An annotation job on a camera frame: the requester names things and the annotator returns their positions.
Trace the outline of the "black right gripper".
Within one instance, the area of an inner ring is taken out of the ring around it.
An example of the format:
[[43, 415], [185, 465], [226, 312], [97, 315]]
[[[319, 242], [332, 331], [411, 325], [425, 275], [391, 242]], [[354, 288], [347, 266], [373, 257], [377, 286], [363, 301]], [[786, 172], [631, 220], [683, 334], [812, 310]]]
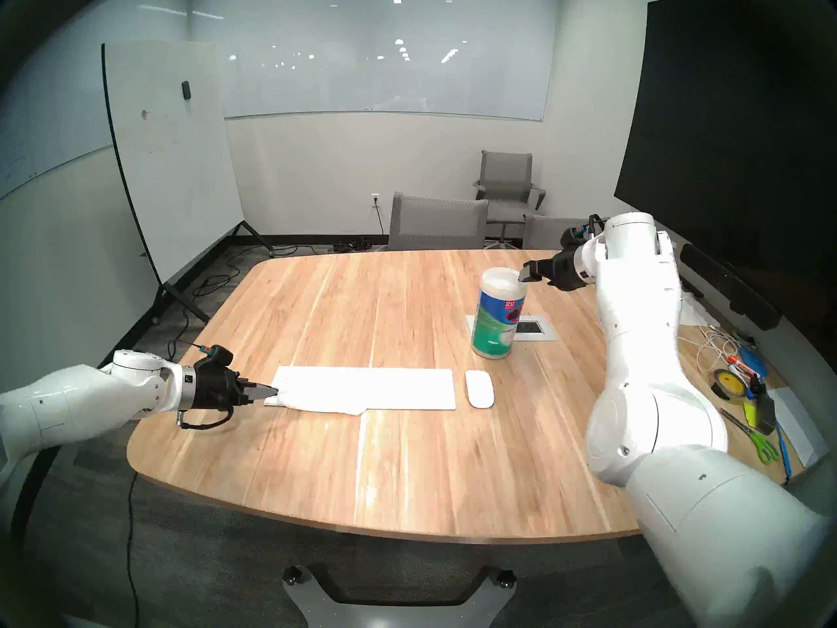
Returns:
[[582, 258], [584, 245], [574, 245], [563, 248], [551, 260], [530, 260], [525, 263], [525, 269], [518, 273], [518, 282], [536, 283], [547, 282], [549, 286], [559, 290], [577, 290], [587, 285], [586, 277], [580, 275], [576, 266], [576, 259]]

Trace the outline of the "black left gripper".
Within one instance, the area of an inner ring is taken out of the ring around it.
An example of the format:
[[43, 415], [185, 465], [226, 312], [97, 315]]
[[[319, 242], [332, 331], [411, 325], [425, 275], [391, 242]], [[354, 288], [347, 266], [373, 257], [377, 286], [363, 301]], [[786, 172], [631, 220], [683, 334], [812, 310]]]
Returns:
[[250, 404], [280, 405], [278, 390], [267, 384], [239, 378], [229, 365], [216, 360], [199, 360], [195, 371], [193, 408], [228, 411]]

